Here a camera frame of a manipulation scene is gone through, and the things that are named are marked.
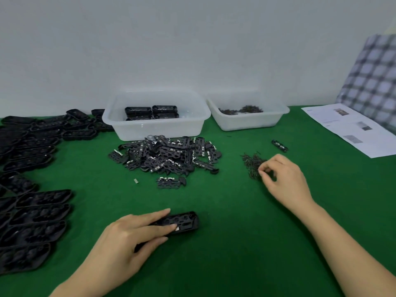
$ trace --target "translucent plastic container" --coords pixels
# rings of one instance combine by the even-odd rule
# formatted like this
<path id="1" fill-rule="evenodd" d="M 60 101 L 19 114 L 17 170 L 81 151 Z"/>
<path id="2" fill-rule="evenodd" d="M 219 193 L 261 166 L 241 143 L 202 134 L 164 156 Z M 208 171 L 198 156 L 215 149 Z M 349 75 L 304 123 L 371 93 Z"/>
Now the translucent plastic container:
<path id="1" fill-rule="evenodd" d="M 126 121 L 128 106 L 176 105 L 178 119 Z M 166 137 L 197 136 L 210 117 L 205 100 L 193 91 L 136 91 L 112 98 L 103 113 L 103 122 L 112 125 L 121 140 L 141 140 L 147 135 Z"/>
<path id="2" fill-rule="evenodd" d="M 206 97 L 213 117 L 224 131 L 275 126 L 282 115 L 290 111 L 286 105 L 265 98 L 261 92 L 212 93 Z M 246 105 L 258 106 L 263 112 L 226 115 L 219 110 L 240 110 Z"/>

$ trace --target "left hand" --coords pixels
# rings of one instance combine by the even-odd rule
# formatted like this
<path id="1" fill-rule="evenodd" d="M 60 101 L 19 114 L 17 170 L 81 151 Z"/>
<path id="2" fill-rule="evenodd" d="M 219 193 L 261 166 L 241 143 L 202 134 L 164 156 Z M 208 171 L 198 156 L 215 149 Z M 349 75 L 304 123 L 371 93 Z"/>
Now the left hand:
<path id="1" fill-rule="evenodd" d="M 124 283 L 167 241 L 165 235 L 176 229 L 176 224 L 148 226 L 169 212 L 130 214 L 108 225 L 82 265 L 51 296 L 103 296 Z M 147 243 L 134 253 L 135 246 L 143 242 Z"/>

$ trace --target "right hand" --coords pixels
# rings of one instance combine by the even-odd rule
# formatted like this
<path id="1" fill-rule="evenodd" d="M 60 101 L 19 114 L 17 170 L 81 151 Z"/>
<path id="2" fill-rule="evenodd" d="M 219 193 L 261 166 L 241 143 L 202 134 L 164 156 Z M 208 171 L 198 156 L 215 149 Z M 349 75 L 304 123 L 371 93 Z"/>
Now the right hand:
<path id="1" fill-rule="evenodd" d="M 315 204 L 304 174 L 285 156 L 275 155 L 263 162 L 258 171 L 268 191 L 295 215 Z M 267 174 L 270 171 L 274 171 L 276 181 Z"/>

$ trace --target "white wall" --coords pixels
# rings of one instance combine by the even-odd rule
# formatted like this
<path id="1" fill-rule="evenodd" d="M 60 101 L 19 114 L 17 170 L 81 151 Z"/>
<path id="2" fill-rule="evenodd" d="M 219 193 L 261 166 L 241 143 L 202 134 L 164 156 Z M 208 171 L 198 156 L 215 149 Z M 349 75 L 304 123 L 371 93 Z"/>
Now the white wall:
<path id="1" fill-rule="evenodd" d="M 133 87 L 334 101 L 396 0 L 0 0 L 0 116 L 103 108 Z"/>

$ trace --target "finger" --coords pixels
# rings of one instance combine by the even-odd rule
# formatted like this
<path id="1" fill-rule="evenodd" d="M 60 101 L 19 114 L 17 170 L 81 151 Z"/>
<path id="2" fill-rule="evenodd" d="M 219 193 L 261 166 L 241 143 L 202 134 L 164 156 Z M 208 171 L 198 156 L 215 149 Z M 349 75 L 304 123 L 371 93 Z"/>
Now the finger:
<path id="1" fill-rule="evenodd" d="M 148 242 L 154 238 L 165 236 L 177 227 L 177 224 L 166 225 L 166 226 L 144 226 L 134 230 L 133 239 L 136 244 Z"/>
<path id="2" fill-rule="evenodd" d="M 282 154 L 276 154 L 270 160 L 272 160 L 272 159 L 276 160 L 284 165 L 289 165 L 289 164 L 293 163 L 290 159 L 288 159 L 286 156 L 284 156 Z"/>
<path id="3" fill-rule="evenodd" d="M 270 159 L 268 161 L 263 162 L 260 167 L 259 167 L 259 171 L 265 171 L 267 169 L 271 169 L 275 172 L 279 172 L 279 170 L 281 170 L 283 168 L 283 164 L 281 164 L 280 162 Z"/>
<path id="4" fill-rule="evenodd" d="M 140 216 L 135 216 L 134 228 L 147 226 L 155 221 L 158 221 L 164 216 L 168 215 L 170 212 L 171 209 L 167 208 L 165 210 L 156 211 L 154 213 L 147 213 L 147 214 L 142 214 Z"/>
<path id="5" fill-rule="evenodd" d="M 272 189 L 274 189 L 275 187 L 275 183 L 273 182 L 273 180 L 271 179 L 270 175 L 268 175 L 267 173 L 263 172 L 263 171 L 259 171 L 259 174 L 261 176 L 261 179 L 263 180 L 264 185 L 267 187 L 267 189 L 269 191 L 271 191 Z"/>
<path id="6" fill-rule="evenodd" d="M 136 253 L 135 257 L 131 262 L 131 268 L 134 270 L 139 270 L 149 256 L 157 249 L 157 247 L 168 240 L 167 237 L 161 236 L 159 238 L 152 239 L 147 242 L 139 252 Z"/>

